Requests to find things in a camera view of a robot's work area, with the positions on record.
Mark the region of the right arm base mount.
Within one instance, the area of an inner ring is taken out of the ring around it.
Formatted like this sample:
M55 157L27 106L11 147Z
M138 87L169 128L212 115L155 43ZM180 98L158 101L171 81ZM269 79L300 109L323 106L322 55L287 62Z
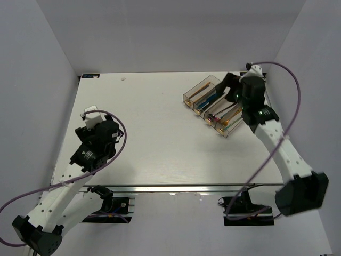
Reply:
M273 220L273 211L271 208L267 209L266 211L255 214L256 211L261 210L265 208L265 205L261 204L254 204L251 202L249 191L252 188L256 188L257 186L252 186L247 188L245 191L243 191L234 204L232 205L229 216L230 217L239 217L246 214L253 214L250 217L232 221L229 220L226 217L226 209L228 207L229 202L233 199L232 196L224 196L221 197L217 203L219 206L223 208L223 218L224 218L224 225L226 227L243 227L243 226L274 226L274 220Z

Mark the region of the blue knife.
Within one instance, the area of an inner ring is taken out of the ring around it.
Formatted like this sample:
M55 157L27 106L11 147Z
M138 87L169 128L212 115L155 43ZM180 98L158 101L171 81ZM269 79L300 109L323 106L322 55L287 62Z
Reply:
M198 105L198 109L206 110L208 109L217 99L219 99L223 93L215 93L209 96L203 103Z

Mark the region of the iridescent fork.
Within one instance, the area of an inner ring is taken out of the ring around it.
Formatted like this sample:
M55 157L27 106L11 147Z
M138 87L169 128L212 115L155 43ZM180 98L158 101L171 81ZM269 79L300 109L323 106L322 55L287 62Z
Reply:
M229 125L227 125L225 128L220 129L219 131L221 133L224 133L226 130L228 130L231 126L233 126L235 123L239 123L239 121L242 120L241 117L239 117L238 119L236 119L235 121L233 121L232 123L230 123Z

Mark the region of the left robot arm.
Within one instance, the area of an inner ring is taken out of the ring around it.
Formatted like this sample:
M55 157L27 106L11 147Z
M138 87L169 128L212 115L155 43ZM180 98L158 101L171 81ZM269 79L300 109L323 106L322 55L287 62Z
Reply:
M60 183L27 215L19 215L12 222L18 237L38 255L52 255L71 228L92 213L106 214L112 208L113 193L102 185L91 187L75 204L72 200L120 153L115 145L125 135L125 128L106 111L89 110L81 117L85 126L75 130L81 144Z

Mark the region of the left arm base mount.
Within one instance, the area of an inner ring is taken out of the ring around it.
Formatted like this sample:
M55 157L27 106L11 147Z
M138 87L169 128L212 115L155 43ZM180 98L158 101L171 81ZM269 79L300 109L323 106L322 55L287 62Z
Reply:
M135 208L135 197L116 195L102 185L88 187L87 193L98 194L102 206L87 216L82 223L129 224L131 222Z

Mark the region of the black spoon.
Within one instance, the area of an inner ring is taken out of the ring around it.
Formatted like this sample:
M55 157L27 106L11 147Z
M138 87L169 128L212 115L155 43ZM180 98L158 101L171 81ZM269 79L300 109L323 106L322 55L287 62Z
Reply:
M233 104L229 105L228 107L226 107L226 108L224 108L224 109L222 109L222 110L218 111L218 112L217 112L217 113L215 113L215 114L209 114L209 117L210 117L210 118L212 118L212 119L215 119L215 118L216 118L216 116L217 116L218 114L220 114L220 113L222 113L222 112L225 112L226 110L228 110L228 109L230 109L230 108L234 107L235 105L236 105L236 104L235 104L235 103L233 103Z

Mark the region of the orange chopstick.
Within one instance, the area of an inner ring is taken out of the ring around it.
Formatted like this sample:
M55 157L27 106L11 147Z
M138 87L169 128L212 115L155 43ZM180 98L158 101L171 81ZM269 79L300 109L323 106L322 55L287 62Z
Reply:
M193 93L190 98L195 97L197 94L199 94L200 92L202 92L203 90L205 90L206 88L208 88L210 85L210 82L206 83L204 86L202 86L199 90L197 90L195 93Z

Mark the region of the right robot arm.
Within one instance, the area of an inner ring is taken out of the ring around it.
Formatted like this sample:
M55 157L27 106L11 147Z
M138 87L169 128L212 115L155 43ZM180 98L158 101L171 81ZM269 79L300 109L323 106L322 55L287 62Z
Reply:
M322 206L329 179L315 172L295 149L279 116L265 102L265 80L262 74L247 72L243 76L227 73L220 83L228 87L227 100L242 109L243 121L263 143L280 171L283 186L277 191L256 187L242 188L237 200L241 208L252 213L260 205L276 207L284 216L319 209Z

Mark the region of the black knife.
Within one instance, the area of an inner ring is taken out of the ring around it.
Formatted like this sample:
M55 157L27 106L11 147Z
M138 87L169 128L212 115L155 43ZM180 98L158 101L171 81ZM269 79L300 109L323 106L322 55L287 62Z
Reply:
M208 109L213 103L215 103L219 98L218 97L210 97L208 98L205 102L201 103L200 105L198 105L198 110L200 112L205 111L206 109Z

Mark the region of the orange chopstick diagonal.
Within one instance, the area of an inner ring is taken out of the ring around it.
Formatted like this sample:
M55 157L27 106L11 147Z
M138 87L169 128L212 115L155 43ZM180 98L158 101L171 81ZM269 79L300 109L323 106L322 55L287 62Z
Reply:
M200 90L198 94L196 94L191 100L192 101L197 101L199 98L203 97L205 94L207 94L212 87L214 87L212 84L209 84L206 88Z

